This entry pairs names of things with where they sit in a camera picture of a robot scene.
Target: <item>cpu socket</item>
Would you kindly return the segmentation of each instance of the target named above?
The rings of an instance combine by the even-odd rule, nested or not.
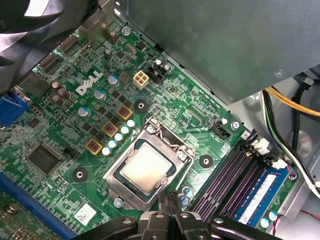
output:
[[[138,136],[103,178],[111,198],[122,198],[124,209],[148,211],[195,152],[155,117],[147,120]]]

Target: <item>yellow wire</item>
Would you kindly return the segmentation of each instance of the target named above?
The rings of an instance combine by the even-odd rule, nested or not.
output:
[[[275,98],[277,98],[280,102],[288,105],[289,107],[296,109],[300,112],[304,112],[313,116],[317,116],[320,117],[320,112],[312,110],[310,108],[307,108],[305,106],[302,106],[300,104],[297,104],[296,102],[290,100],[289,98],[287,98],[286,96],[282,95],[280,92],[278,92],[277,90],[273,89],[272,87],[268,87],[266,89],[266,91],[268,93],[270,93],[272,96],[274,96]]]

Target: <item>dell logo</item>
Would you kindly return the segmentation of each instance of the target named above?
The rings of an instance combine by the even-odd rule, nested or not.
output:
[[[89,79],[85,80],[84,83],[76,89],[76,92],[81,96],[85,95],[87,89],[91,88],[92,85],[103,76],[102,73],[97,73],[96,71],[94,71],[93,74],[95,75],[95,77],[90,75]]]

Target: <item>label sticker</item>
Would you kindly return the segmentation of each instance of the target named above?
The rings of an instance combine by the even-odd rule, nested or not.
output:
[[[94,215],[96,215],[96,213],[97,212],[86,203],[82,206],[82,208],[80,208],[74,217],[84,226],[87,226],[89,221],[94,217]]]
[[[241,218],[239,219],[238,222],[247,224],[256,211],[257,207],[261,203],[262,199],[266,195],[267,191],[271,187],[272,183],[275,181],[276,175],[269,174],[266,176],[265,180],[263,181],[261,187],[259,190],[256,192],[255,196],[251,200],[249,206],[245,209],[244,213],[242,214]]]

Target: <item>blue ram module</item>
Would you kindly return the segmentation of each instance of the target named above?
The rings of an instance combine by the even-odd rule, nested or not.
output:
[[[17,201],[19,201],[63,239],[69,240],[77,236],[59,219],[47,211],[40,203],[24,192],[2,172],[0,172],[0,186],[4,189],[4,191],[13,196]]]
[[[286,168],[267,168],[254,185],[233,220],[256,228],[287,179]]]

